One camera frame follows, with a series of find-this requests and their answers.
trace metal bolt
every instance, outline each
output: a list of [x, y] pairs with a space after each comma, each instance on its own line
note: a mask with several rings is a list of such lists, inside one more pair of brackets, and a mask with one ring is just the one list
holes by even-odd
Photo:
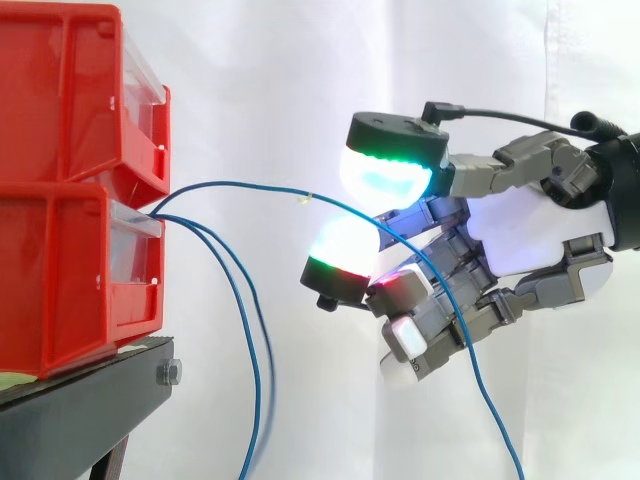
[[171, 386], [178, 385], [182, 379], [182, 362], [177, 358], [165, 361], [158, 367], [158, 384]]

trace red plastic drawer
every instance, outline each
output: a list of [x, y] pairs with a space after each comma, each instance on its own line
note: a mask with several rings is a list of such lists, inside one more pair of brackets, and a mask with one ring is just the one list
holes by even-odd
[[162, 326], [164, 225], [91, 184], [0, 184], [0, 372], [45, 378]]
[[170, 94], [110, 5], [0, 1], [3, 182], [95, 182], [139, 208], [169, 193]]

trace cable connector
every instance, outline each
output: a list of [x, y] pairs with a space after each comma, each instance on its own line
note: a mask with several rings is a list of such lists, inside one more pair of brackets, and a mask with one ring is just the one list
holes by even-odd
[[622, 128], [591, 112], [578, 112], [571, 119], [571, 128], [591, 136], [595, 142], [606, 142], [626, 135]]
[[443, 120], [457, 120], [463, 118], [465, 108], [462, 105], [453, 105], [444, 102], [427, 102], [422, 111], [422, 120], [430, 125], [438, 126]]

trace blue wire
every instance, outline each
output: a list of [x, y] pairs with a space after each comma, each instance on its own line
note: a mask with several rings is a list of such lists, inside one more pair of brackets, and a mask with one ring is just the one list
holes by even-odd
[[211, 244], [211, 242], [205, 237], [194, 225], [191, 224], [188, 220], [183, 220], [180, 217], [172, 217], [170, 215], [156, 215], [155, 213], [151, 214], [154, 218], [159, 218], [162, 220], [166, 220], [169, 222], [177, 223], [178, 225], [182, 225], [183, 227], [190, 230], [194, 235], [196, 235], [200, 240], [202, 240], [211, 253], [216, 257], [220, 266], [224, 270], [227, 279], [229, 280], [229, 284], [231, 285], [231, 289], [233, 290], [233, 294], [236, 297], [236, 302], [238, 303], [238, 310], [240, 310], [240, 317], [242, 317], [242, 325], [244, 327], [244, 334], [247, 339], [247, 347], [249, 347], [249, 355], [251, 356], [251, 364], [253, 366], [253, 377], [255, 380], [256, 387], [256, 401], [255, 401], [255, 409], [253, 414], [253, 431], [251, 433], [251, 441], [249, 442], [249, 448], [247, 450], [247, 454], [244, 459], [244, 464], [242, 465], [242, 471], [240, 472], [239, 480], [245, 480], [247, 478], [247, 474], [249, 472], [249, 465], [251, 464], [251, 459], [253, 457], [253, 453], [256, 447], [256, 440], [258, 438], [258, 430], [260, 428], [260, 409], [261, 409], [261, 401], [262, 401], [262, 386], [260, 382], [260, 368], [258, 367], [258, 358], [256, 356], [256, 351], [253, 346], [253, 339], [251, 338], [251, 329], [249, 328], [249, 321], [247, 319], [247, 312], [244, 308], [244, 303], [242, 303], [242, 297], [240, 296], [240, 291], [238, 290], [238, 285], [236, 284], [229, 267], [220, 256], [216, 248]]
[[264, 342], [267, 347], [267, 357], [269, 359], [269, 370], [270, 370], [270, 377], [271, 377], [271, 390], [269, 394], [269, 408], [267, 410], [267, 419], [265, 420], [265, 424], [262, 429], [262, 435], [260, 436], [260, 440], [258, 441], [258, 444], [255, 449], [255, 453], [253, 455], [252, 465], [256, 465], [260, 461], [260, 458], [262, 457], [264, 449], [266, 448], [267, 443], [269, 442], [271, 431], [273, 429], [273, 419], [275, 416], [275, 405], [276, 405], [276, 385], [277, 385], [276, 384], [276, 367], [275, 367], [275, 361], [273, 357], [273, 350], [271, 348], [271, 339], [269, 338], [269, 333], [267, 332], [267, 326], [264, 321], [264, 316], [262, 315], [262, 308], [260, 307], [260, 300], [258, 300], [258, 291], [256, 289], [256, 286], [253, 283], [253, 280], [251, 279], [251, 275], [249, 275], [249, 272], [247, 272], [247, 269], [244, 267], [244, 265], [242, 264], [238, 256], [235, 254], [235, 252], [213, 230], [193, 220], [188, 220], [182, 217], [176, 217], [174, 215], [156, 215], [156, 218], [164, 218], [165, 220], [181, 220], [211, 235], [215, 239], [215, 241], [218, 242], [220, 246], [222, 246], [222, 248], [224, 248], [227, 251], [231, 259], [235, 262], [235, 264], [238, 266], [238, 268], [242, 272], [242, 275], [244, 276], [245, 280], [247, 281], [247, 284], [249, 285], [249, 289], [251, 290], [251, 295], [253, 296], [253, 303], [256, 308], [256, 313], [258, 314], [258, 320], [260, 322], [260, 329], [262, 330], [262, 336], [264, 337]]
[[460, 324], [460, 328], [462, 329], [462, 334], [464, 335], [465, 343], [467, 344], [467, 349], [469, 350], [469, 357], [471, 358], [471, 365], [473, 367], [473, 373], [474, 373], [474, 375], [476, 377], [476, 383], [478, 384], [478, 389], [480, 390], [480, 393], [482, 394], [482, 398], [484, 398], [484, 401], [487, 404], [487, 407], [489, 407], [489, 410], [491, 411], [491, 415], [493, 415], [493, 418], [494, 418], [496, 424], [498, 425], [498, 429], [500, 430], [500, 433], [502, 434], [502, 439], [504, 440], [504, 443], [505, 443], [505, 445], [507, 447], [507, 450], [509, 450], [509, 454], [511, 455], [511, 459], [513, 460], [513, 464], [515, 465], [515, 468], [518, 471], [519, 480], [525, 480], [524, 471], [522, 470], [522, 465], [520, 464], [520, 460], [518, 459], [518, 454], [516, 453], [515, 448], [513, 447], [513, 444], [511, 443], [511, 439], [509, 438], [509, 434], [507, 433], [507, 429], [505, 428], [504, 423], [502, 422], [502, 419], [500, 418], [500, 414], [498, 413], [498, 411], [496, 410], [495, 405], [491, 401], [491, 397], [489, 397], [489, 393], [487, 392], [487, 389], [484, 386], [484, 382], [482, 381], [482, 375], [480, 374], [480, 367], [478, 366], [478, 360], [476, 358], [476, 352], [475, 352], [475, 349], [473, 347], [473, 341], [472, 341], [472, 338], [471, 338], [471, 334], [469, 333], [469, 329], [467, 328], [467, 323], [464, 321], [464, 316], [462, 315], [462, 312], [460, 311], [460, 307], [458, 306], [458, 302], [456, 301], [455, 297], [453, 296], [453, 293], [451, 292], [451, 289], [449, 288], [449, 285], [447, 284], [447, 282], [444, 279], [444, 277], [442, 276], [442, 274], [435, 268], [433, 263], [429, 260], [429, 258], [424, 253], [422, 253], [413, 244], [411, 244], [410, 242], [405, 240], [403, 237], [401, 237], [400, 235], [395, 233], [390, 228], [388, 228], [385, 225], [382, 225], [381, 223], [375, 221], [373, 218], [369, 217], [368, 215], [365, 215], [364, 213], [360, 212], [359, 210], [356, 210], [355, 208], [350, 207], [349, 205], [346, 205], [346, 204], [344, 204], [342, 202], [339, 202], [338, 200], [334, 200], [333, 198], [326, 197], [324, 195], [319, 195], [319, 194], [316, 194], [316, 193], [313, 193], [313, 192], [309, 192], [309, 191], [306, 191], [306, 190], [300, 190], [300, 189], [297, 189], [297, 188], [272, 187], [272, 186], [269, 186], [269, 185], [259, 185], [259, 184], [256, 184], [256, 183], [232, 182], [232, 181], [214, 181], [214, 182], [196, 183], [196, 184], [193, 184], [193, 185], [188, 185], [186, 187], [183, 187], [183, 188], [173, 192], [171, 195], [169, 195], [164, 200], [162, 200], [153, 209], [151, 214], [153, 215], [153, 214], [157, 213], [167, 203], [169, 203], [171, 200], [173, 200], [177, 196], [182, 195], [183, 193], [190, 192], [192, 190], [197, 190], [197, 189], [200, 189], [200, 188], [209, 188], [209, 187], [237, 187], [237, 188], [247, 188], [247, 189], [250, 189], [250, 190], [261, 190], [261, 191], [266, 191], [266, 192], [289, 193], [289, 194], [299, 195], [299, 196], [303, 196], [303, 197], [313, 197], [313, 198], [316, 198], [317, 200], [320, 200], [322, 202], [329, 203], [329, 204], [334, 205], [336, 207], [339, 207], [339, 208], [341, 208], [343, 210], [346, 210], [347, 212], [352, 213], [353, 215], [355, 215], [355, 216], [357, 216], [357, 217], [369, 222], [370, 224], [375, 225], [378, 229], [380, 229], [380, 230], [386, 232], [387, 234], [391, 235], [398, 242], [402, 243], [409, 250], [411, 250], [414, 254], [416, 254], [429, 267], [429, 269], [433, 272], [433, 275], [436, 277], [438, 282], [440, 282], [440, 285], [442, 285], [443, 290], [447, 294], [447, 297], [449, 298], [449, 301], [451, 302], [451, 305], [453, 306], [453, 310], [455, 311], [456, 317], [458, 318], [458, 322]]

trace white backdrop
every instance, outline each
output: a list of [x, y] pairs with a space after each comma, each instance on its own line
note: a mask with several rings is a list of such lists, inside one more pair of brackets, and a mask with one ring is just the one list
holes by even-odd
[[[425, 100], [565, 123], [590, 108], [629, 129], [640, 124], [631, 0], [116, 3], [173, 91], [174, 189], [234, 179], [348, 201], [337, 167], [352, 113], [415, 115]], [[447, 129], [453, 152], [478, 154], [535, 131], [480, 119]], [[466, 353], [413, 390], [389, 391], [377, 373], [379, 323], [362, 312], [325, 314], [298, 284], [331, 207], [224, 190], [169, 210], [228, 240], [264, 303], [279, 401], [254, 478], [515, 478]], [[167, 255], [163, 333], [176, 336], [184, 377], [132, 434], [123, 478], [237, 478], [254, 392], [235, 303], [191, 234], [170, 227]], [[592, 302], [526, 316], [479, 344], [527, 478], [638, 478], [639, 263], [618, 256]]]

